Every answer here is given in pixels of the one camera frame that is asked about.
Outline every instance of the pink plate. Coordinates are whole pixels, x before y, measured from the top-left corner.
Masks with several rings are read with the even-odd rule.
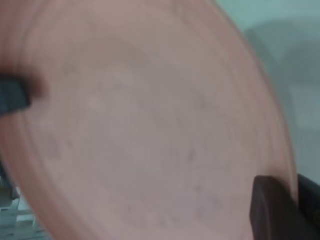
[[[33,105],[5,165],[55,240],[250,240],[252,185],[297,196],[259,61],[205,0],[2,0],[0,68]]]

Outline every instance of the plate surface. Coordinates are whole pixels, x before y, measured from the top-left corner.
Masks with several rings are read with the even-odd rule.
[[[5,164],[56,240],[248,240],[256,175],[297,196],[259,62],[204,0],[2,0],[0,68],[33,105]]]

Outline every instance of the blurry background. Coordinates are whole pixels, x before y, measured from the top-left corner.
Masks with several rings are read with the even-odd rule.
[[[217,2],[264,64],[289,123],[298,172],[320,184],[320,1]],[[0,239],[49,239],[23,196],[8,196],[0,179]]]

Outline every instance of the terracotta dish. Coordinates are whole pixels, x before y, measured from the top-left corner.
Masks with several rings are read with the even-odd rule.
[[[32,107],[4,163],[55,240],[249,240],[253,180],[297,195],[259,62],[205,0],[1,0],[0,69]]]

